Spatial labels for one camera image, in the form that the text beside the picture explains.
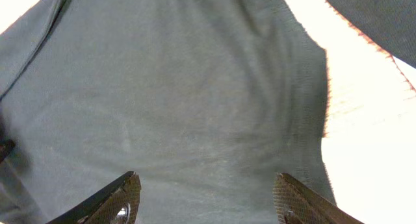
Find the gray shirt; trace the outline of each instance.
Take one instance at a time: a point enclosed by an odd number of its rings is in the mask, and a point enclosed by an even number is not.
[[[276,223],[277,172],[334,202],[325,54],[283,0],[42,0],[0,67],[0,220],[49,221],[127,170],[144,224]]]

